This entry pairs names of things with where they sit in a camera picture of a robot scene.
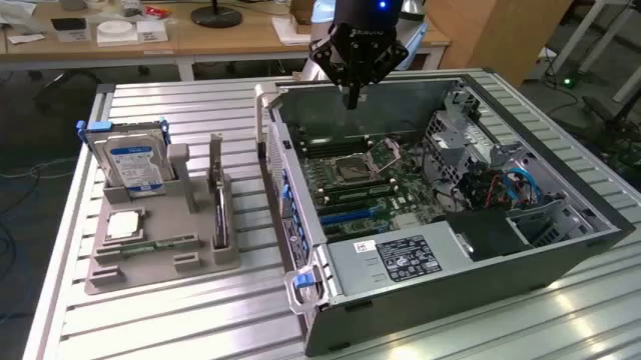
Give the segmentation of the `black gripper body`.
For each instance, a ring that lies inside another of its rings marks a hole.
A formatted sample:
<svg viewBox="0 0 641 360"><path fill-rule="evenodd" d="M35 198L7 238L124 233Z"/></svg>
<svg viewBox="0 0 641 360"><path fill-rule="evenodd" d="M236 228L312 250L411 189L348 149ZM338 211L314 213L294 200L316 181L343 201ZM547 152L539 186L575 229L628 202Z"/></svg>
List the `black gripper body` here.
<svg viewBox="0 0 641 360"><path fill-rule="evenodd" d="M359 48L359 45L371 42L391 42L398 40L395 26L401 10L401 1L336 1L330 29L350 27L352 50Z"/></svg>

